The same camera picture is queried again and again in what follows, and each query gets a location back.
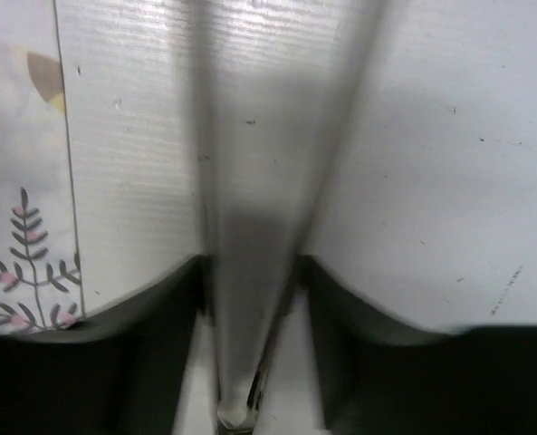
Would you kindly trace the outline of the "clear right gripper left finger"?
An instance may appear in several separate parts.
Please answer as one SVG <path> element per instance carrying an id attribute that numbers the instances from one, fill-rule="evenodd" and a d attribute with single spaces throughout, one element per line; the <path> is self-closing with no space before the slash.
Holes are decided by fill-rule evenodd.
<path id="1" fill-rule="evenodd" d="M 200 235 L 204 253 L 204 301 L 206 317 L 212 325 L 215 325 L 215 273 L 218 257 L 216 102 L 208 7 L 207 1 L 188 3 L 188 30 L 191 51 L 192 120 L 197 151 Z"/>

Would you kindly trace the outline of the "clear right gripper right finger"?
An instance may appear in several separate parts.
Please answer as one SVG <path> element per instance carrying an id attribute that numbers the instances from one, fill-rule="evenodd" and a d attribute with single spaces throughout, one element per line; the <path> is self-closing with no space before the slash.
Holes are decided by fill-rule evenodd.
<path id="1" fill-rule="evenodd" d="M 386 11 L 346 13 L 324 84 L 298 85 L 217 151 L 217 424 L 252 430 Z"/>

